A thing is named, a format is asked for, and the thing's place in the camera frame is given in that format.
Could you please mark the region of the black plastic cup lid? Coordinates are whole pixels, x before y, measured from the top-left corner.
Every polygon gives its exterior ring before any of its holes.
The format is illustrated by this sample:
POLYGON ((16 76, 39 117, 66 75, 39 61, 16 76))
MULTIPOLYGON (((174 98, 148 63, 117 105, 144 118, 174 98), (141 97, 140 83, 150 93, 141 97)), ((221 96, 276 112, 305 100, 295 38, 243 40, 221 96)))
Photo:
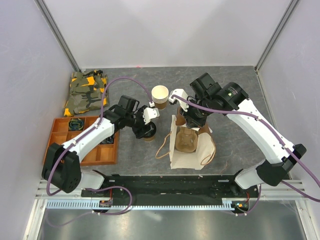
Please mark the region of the black plastic cup lid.
POLYGON ((156 134, 157 127, 152 121, 149 122, 145 127, 146 127, 146 132, 145 132, 144 138, 151 138, 156 134))

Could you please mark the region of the cardboard cup carrier tray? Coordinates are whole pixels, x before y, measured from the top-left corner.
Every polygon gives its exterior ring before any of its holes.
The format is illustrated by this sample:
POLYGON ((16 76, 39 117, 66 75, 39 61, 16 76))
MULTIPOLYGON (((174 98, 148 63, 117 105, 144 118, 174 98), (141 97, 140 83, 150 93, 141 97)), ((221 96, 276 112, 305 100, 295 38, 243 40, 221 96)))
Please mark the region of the cardboard cup carrier tray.
POLYGON ((182 153, 193 153, 197 146, 197 132, 191 128, 180 126, 176 134, 175 148, 182 153))

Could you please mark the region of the single brown paper cup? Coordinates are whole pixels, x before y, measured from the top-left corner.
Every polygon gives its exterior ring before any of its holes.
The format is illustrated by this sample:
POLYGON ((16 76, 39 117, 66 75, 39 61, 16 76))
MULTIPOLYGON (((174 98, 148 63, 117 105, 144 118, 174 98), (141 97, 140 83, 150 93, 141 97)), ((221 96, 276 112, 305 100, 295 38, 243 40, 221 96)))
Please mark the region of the single brown paper cup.
POLYGON ((145 142, 152 142, 155 139, 155 137, 156 137, 155 135, 150 136, 150 137, 144 137, 143 140, 145 142))

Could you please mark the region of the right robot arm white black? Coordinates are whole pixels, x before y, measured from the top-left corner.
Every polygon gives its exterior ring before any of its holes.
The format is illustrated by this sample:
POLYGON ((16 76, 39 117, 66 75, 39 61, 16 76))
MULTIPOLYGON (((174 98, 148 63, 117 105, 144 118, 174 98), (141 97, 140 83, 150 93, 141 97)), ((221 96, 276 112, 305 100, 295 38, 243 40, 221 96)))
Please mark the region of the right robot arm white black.
POLYGON ((229 184, 233 196, 240 197, 248 188, 262 183, 276 187, 306 153, 303 144, 293 144, 270 125, 237 83, 220 86, 204 73, 190 87, 194 96, 189 96, 181 88, 173 90, 169 96, 170 103, 179 102, 180 114, 188 128, 203 127, 212 113, 223 114, 236 123, 264 154, 262 162, 235 174, 234 181, 229 184))

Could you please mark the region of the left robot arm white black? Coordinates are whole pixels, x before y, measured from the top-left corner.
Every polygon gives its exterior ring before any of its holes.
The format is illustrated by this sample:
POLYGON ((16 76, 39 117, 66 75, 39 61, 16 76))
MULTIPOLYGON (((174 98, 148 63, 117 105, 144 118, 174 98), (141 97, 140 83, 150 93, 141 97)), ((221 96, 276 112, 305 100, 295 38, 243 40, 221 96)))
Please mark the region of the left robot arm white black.
POLYGON ((103 140, 119 130, 129 127, 137 139, 151 138, 156 133, 153 119, 159 110, 151 106, 139 106, 139 101, 129 96, 120 97, 117 104, 102 112, 102 115, 87 129, 63 144, 52 143, 47 150, 41 176, 47 181, 47 195, 52 196, 50 186, 67 194, 77 188, 92 189, 99 197, 106 196, 110 185, 102 174, 82 171, 81 162, 103 140))

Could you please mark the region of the brown paper bag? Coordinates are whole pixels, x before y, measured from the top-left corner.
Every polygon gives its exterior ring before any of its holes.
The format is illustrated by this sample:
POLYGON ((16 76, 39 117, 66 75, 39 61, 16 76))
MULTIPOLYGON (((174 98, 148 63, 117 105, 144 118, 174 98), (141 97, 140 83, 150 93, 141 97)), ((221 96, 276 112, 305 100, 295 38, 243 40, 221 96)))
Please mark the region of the brown paper bag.
POLYGON ((186 120, 179 113, 181 107, 177 109, 177 114, 172 116, 170 132, 164 138, 163 144, 155 154, 156 159, 169 156, 171 169, 193 169, 202 170, 212 162, 216 154, 216 145, 208 129, 208 125, 191 128, 198 135, 197 148, 192 153, 180 152, 175 148, 176 135, 179 127, 186 127, 186 120))

